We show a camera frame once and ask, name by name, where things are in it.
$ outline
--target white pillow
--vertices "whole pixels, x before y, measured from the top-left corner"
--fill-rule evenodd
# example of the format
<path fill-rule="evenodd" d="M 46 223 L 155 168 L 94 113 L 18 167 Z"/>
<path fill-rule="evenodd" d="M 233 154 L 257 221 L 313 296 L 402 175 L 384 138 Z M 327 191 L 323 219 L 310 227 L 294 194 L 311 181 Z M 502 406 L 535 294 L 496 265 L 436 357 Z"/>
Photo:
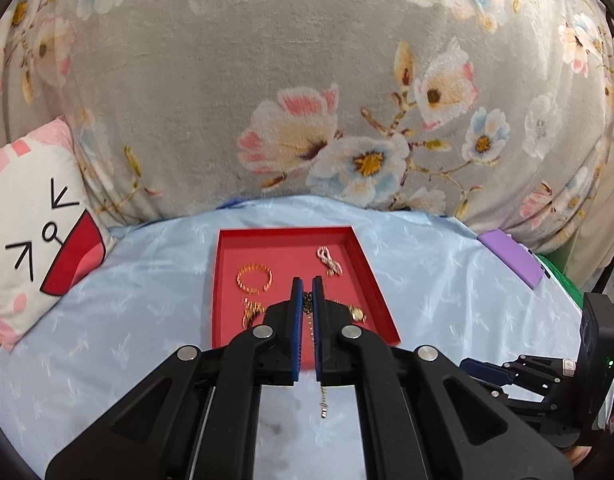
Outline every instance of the white pillow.
<path fill-rule="evenodd" d="M 0 149 L 0 340 L 9 351 L 115 240 L 87 199 L 58 118 Z"/>

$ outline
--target black arrow eye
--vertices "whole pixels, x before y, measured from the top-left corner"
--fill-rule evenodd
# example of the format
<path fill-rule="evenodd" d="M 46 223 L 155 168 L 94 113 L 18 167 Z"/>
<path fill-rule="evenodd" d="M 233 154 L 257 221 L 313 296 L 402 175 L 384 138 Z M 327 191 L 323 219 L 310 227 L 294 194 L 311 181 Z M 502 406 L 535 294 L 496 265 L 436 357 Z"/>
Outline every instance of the black arrow eye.
<path fill-rule="evenodd" d="M 73 205 L 80 205 L 80 202 L 64 202 L 61 204 L 60 200 L 62 199 L 62 197 L 65 195 L 66 192 L 67 192 L 67 186 L 63 187 L 62 191 L 56 197 L 56 191 L 54 188 L 53 177 L 52 177 L 52 209 L 59 209 L 61 207 L 70 207 Z"/>
<path fill-rule="evenodd" d="M 18 270 L 18 267 L 20 267 L 20 264 L 24 260 L 24 257 L 26 256 L 27 253 L 29 253 L 29 279 L 33 283 L 34 282 L 34 254 L 32 252 L 32 243 L 31 242 L 19 242 L 17 244 L 5 245 L 6 250 L 16 249 L 19 247 L 22 247 L 23 251 L 20 253 L 20 256 L 18 256 L 18 261 L 14 265 L 14 269 Z"/>

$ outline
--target red mouth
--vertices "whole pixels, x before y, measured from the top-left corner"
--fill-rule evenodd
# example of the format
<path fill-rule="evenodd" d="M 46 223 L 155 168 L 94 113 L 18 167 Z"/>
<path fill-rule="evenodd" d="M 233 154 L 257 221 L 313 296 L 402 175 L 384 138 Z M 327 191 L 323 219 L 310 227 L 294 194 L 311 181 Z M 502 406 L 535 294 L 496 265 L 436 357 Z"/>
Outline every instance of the red mouth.
<path fill-rule="evenodd" d="M 84 211 L 69 233 L 44 278 L 40 291 L 64 296 L 104 260 L 103 238 L 94 219 Z"/>

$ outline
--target red box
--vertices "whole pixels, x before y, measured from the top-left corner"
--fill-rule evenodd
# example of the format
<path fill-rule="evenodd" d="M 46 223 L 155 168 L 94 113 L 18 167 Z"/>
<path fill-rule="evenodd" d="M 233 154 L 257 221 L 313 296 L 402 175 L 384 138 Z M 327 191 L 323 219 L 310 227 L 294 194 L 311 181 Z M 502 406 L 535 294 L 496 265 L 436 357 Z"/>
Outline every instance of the red box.
<path fill-rule="evenodd" d="M 341 276 L 327 276 L 327 267 L 316 256 L 321 246 L 327 246 L 331 257 L 340 263 Z M 236 282 L 239 270 L 253 264 L 267 266 L 273 276 L 269 289 L 257 295 L 247 294 Z M 401 341 L 351 227 L 233 229 L 221 230 L 218 237 L 213 274 L 213 348 L 229 344 L 242 331 L 242 300 L 245 297 L 260 301 L 264 307 L 286 301 L 295 276 L 303 280 L 306 292 L 311 290 L 311 280 L 322 276 L 326 299 L 362 308 L 367 319 L 361 326 L 378 333 L 389 345 Z M 263 270 L 252 270 L 242 276 L 242 282 L 262 290 L 267 274 Z M 260 324 L 262 319 L 263 316 L 258 316 L 255 324 Z M 301 367 L 312 369 L 313 344 L 306 320 L 303 320 L 301 352 Z"/>

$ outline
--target black device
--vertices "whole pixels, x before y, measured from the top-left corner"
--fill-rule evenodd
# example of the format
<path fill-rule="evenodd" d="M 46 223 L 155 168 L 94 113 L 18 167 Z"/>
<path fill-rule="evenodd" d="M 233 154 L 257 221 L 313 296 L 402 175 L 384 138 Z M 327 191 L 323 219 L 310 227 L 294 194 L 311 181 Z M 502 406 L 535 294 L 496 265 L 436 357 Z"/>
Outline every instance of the black device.
<path fill-rule="evenodd" d="M 355 386 L 368 480 L 574 477 L 561 446 L 552 444 L 577 442 L 579 423 L 591 427 L 591 414 L 581 416 L 578 406 L 597 412 L 607 388 L 597 384 L 575 396 L 578 380 L 564 371 L 564 360 L 527 356 L 507 367 L 463 362 L 493 381 L 474 380 L 432 346 L 391 348 L 354 326 L 346 306 L 325 299 L 319 277 L 312 295 L 317 380 Z M 251 479 L 261 386 L 298 378 L 303 297 L 295 278 L 291 298 L 270 306 L 263 325 L 223 348 L 178 349 L 61 451 L 46 480 Z M 599 352 L 614 352 L 606 306 L 600 298 L 586 303 L 582 378 L 613 375 L 614 364 L 597 370 Z M 549 389 L 548 400 L 509 399 L 495 384 L 503 377 Z M 549 378 L 556 388 L 543 388 Z M 562 406 L 554 409 L 549 396 Z"/>

